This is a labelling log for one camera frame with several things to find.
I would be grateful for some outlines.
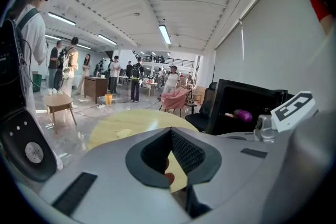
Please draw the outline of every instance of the yellow table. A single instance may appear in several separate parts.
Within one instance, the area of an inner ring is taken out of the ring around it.
[[[101,144],[118,140],[118,134],[129,132],[132,135],[165,127],[183,127],[193,131],[197,129],[185,119],[174,114],[152,109],[133,109],[113,114],[101,120],[93,129],[89,149]],[[175,181],[171,185],[171,192],[175,192],[186,186],[187,177],[176,158],[170,152],[169,167],[166,173],[175,175]]]

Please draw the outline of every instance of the fluorescent light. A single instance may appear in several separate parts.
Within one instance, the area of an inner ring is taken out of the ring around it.
[[[159,29],[161,31],[161,34],[162,34],[163,38],[164,38],[164,41],[166,41],[167,44],[171,44],[166,26],[165,25],[159,25]]]
[[[65,18],[63,18],[63,17],[61,17],[61,16],[58,16],[58,15],[56,15],[56,14],[54,14],[54,13],[49,12],[48,15],[49,15],[50,17],[52,17],[52,18],[61,20],[62,22],[65,22],[65,23],[67,23],[67,24],[70,24],[70,25],[76,25],[75,22],[70,21],[70,20],[68,20],[68,19],[65,19]]]
[[[52,38],[52,39],[55,39],[55,40],[61,40],[60,38],[58,37],[53,37],[53,36],[50,36],[50,35],[45,35],[47,38]]]
[[[91,49],[91,48],[89,48],[89,47],[86,47],[86,46],[83,46],[83,45],[79,45],[79,44],[77,44],[77,46],[79,46],[79,47],[82,47],[82,48],[86,48],[86,49]]]
[[[102,39],[104,39],[104,40],[108,41],[109,43],[112,43],[113,45],[116,45],[116,44],[117,44],[117,43],[115,43],[113,40],[111,40],[111,39],[108,39],[108,38],[107,38],[107,37],[105,37],[105,36],[98,35],[98,37],[100,37],[100,38],[102,38]]]

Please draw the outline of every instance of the backpack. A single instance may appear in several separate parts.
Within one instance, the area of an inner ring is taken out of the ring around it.
[[[16,98],[12,103],[4,103],[0,111],[0,120],[16,113],[26,106],[26,93],[30,86],[29,67],[24,60],[24,48],[21,30],[37,14],[31,9],[17,25],[11,19],[5,19],[0,27],[0,92],[10,92]]]
[[[132,72],[131,72],[131,79],[132,80],[139,80],[140,79],[140,67],[142,67],[142,65],[137,66],[137,64],[135,64],[133,66]]]

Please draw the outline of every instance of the black strip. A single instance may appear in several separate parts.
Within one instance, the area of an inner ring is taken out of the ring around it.
[[[53,207],[63,214],[70,216],[83,200],[96,178],[96,175],[81,173],[57,198],[53,203]]]
[[[19,24],[17,25],[17,27],[20,29],[20,31],[22,30],[22,28],[26,25],[26,23],[35,15],[38,14],[38,11],[36,8],[32,8],[30,11],[28,11],[26,13],[25,16],[23,16],[23,18],[21,19],[21,21],[19,22]]]
[[[251,148],[244,148],[241,151],[241,153],[245,153],[247,155],[251,155],[251,156],[262,158],[262,159],[266,158],[267,156],[267,152],[252,150]]]

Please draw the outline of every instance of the wooden desk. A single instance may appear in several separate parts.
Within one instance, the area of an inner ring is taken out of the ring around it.
[[[151,82],[143,81],[142,84],[148,84],[149,85],[149,88],[144,88],[144,89],[149,89],[148,97],[151,96],[151,89],[152,89],[152,86],[154,86],[154,95],[155,95],[155,87],[156,87],[157,83],[151,83]]]
[[[97,97],[105,96],[107,93],[107,84],[108,79],[106,78],[85,77],[84,97],[92,97],[97,103]]]
[[[152,109],[123,111],[110,115],[97,124],[90,136],[89,149],[118,140],[118,135],[120,135],[121,132],[128,132],[130,135],[135,135],[172,126],[197,131],[197,129],[185,119],[163,111]],[[175,175],[175,180],[171,185],[171,192],[175,192],[186,186],[187,177],[172,152],[170,152],[168,159],[170,163],[166,172]]]
[[[53,121],[54,121],[54,130],[55,133],[57,133],[56,130],[56,121],[55,121],[55,112],[61,111],[64,109],[70,109],[72,118],[75,122],[75,125],[77,125],[75,117],[73,116],[72,108],[71,108],[71,103],[73,102],[73,99],[66,95],[65,93],[63,94],[52,94],[52,95],[47,95],[44,97],[44,103],[49,107],[50,112],[53,114]]]

